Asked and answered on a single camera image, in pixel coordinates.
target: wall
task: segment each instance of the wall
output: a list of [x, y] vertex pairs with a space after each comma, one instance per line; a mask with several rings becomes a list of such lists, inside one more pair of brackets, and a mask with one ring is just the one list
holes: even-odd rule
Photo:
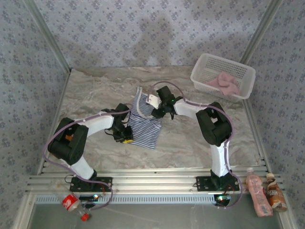
[[255, 51], [251, 102], [275, 173], [305, 228], [305, 2], [284, 0]]
[[72, 68], [239, 61], [267, 0], [35, 0]]
[[36, 173], [66, 73], [22, 0], [0, 2], [0, 228]]

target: table surface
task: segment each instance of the table surface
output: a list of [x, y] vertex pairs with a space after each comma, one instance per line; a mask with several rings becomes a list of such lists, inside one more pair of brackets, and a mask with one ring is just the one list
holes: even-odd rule
[[[229, 146], [230, 164], [257, 165], [260, 156], [243, 104], [195, 90], [190, 80], [192, 69], [191, 66], [171, 66], [72, 70], [62, 100], [60, 120], [64, 117], [83, 118], [104, 108], [113, 109], [119, 103], [131, 103], [138, 86], [147, 93], [155, 82], [167, 80], [178, 85], [191, 101], [219, 102], [232, 118], [236, 130]], [[171, 85], [169, 88], [175, 96], [180, 96], [177, 89]], [[197, 120], [185, 116], [175, 116], [171, 120], [170, 115], [166, 115], [162, 119], [155, 150], [116, 143], [112, 136], [101, 131], [87, 139], [84, 157], [99, 170], [212, 166], [210, 146], [202, 137]], [[58, 171], [54, 166], [47, 169]]]

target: striped shirt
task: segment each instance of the striped shirt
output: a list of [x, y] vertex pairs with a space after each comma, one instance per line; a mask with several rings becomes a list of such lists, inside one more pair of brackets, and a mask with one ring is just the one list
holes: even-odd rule
[[143, 94], [142, 88], [138, 87], [128, 122], [133, 133], [133, 142], [130, 144], [155, 149], [161, 130], [161, 119], [151, 115], [153, 106], [147, 104], [146, 99], [147, 94]]

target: pink cloth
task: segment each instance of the pink cloth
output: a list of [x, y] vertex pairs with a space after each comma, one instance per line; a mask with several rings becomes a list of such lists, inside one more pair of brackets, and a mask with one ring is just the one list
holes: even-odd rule
[[206, 82], [205, 84], [220, 89], [224, 95], [240, 95], [240, 90], [237, 87], [238, 84], [236, 83], [235, 77], [225, 72], [220, 73], [215, 79]]

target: red bottle cap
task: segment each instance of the red bottle cap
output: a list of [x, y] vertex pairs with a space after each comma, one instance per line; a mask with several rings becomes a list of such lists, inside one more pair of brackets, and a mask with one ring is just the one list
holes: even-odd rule
[[81, 217], [82, 221], [87, 221], [89, 219], [90, 215], [88, 213], [83, 214], [83, 216]]

